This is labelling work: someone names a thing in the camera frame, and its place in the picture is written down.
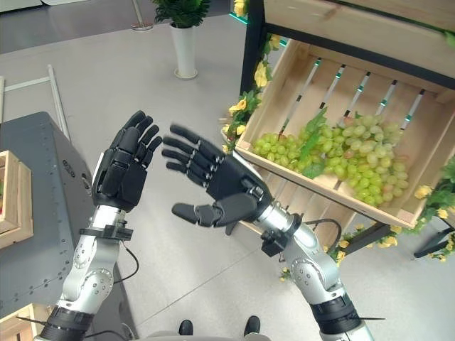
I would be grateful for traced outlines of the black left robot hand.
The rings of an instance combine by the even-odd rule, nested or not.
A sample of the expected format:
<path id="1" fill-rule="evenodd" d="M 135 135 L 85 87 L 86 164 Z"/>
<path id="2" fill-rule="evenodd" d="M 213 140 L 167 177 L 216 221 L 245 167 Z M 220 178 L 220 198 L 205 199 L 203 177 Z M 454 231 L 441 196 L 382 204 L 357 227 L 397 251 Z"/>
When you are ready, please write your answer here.
<path id="1" fill-rule="evenodd" d="M 130 212 L 141 198 L 155 150 L 162 138 L 152 117 L 134 113 L 117 132 L 97 166 L 92 184 L 95 206 L 110 206 Z"/>

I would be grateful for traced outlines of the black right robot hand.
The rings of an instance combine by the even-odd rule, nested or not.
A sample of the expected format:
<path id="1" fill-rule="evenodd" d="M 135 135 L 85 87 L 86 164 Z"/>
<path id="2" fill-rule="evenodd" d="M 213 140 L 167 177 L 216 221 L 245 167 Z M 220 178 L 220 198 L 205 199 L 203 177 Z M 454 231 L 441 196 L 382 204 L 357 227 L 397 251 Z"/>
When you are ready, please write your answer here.
<path id="1" fill-rule="evenodd" d="M 178 124 L 163 138 L 166 167 L 184 174 L 214 199 L 207 205 L 178 202 L 172 213 L 201 227 L 224 227 L 255 221 L 273 201 L 265 182 L 243 158 L 225 153 L 197 133 Z"/>

